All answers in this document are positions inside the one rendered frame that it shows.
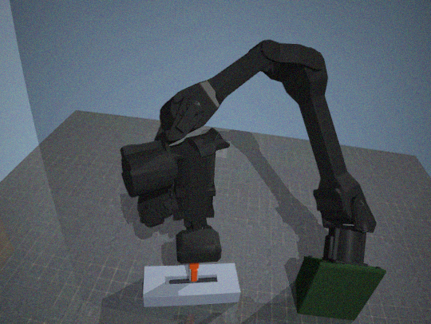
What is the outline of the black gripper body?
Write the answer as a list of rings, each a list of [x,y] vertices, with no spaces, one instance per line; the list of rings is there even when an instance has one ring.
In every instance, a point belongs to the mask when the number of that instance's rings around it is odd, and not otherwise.
[[[221,259],[219,232],[207,224],[206,218],[214,218],[213,196],[216,196],[214,180],[202,187],[189,187],[176,181],[176,198],[184,226],[176,235],[177,262],[210,263]],[[203,228],[203,229],[202,229]]]

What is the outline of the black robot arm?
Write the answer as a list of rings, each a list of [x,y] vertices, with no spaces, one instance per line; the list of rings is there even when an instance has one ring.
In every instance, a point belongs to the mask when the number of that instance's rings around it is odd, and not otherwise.
[[[329,228],[322,259],[368,267],[366,232],[374,233],[377,222],[360,183],[346,170],[326,103],[323,55],[300,44],[262,40],[222,72],[170,99],[160,110],[161,125],[154,141],[121,148],[123,181],[129,195],[138,196],[140,223],[155,227],[171,214],[173,220],[181,220],[175,179],[189,187],[214,180],[216,151],[230,144],[214,128],[185,136],[204,126],[222,101],[259,71],[282,82],[299,105],[321,176],[318,189],[313,190],[317,211],[322,214],[322,227]]]

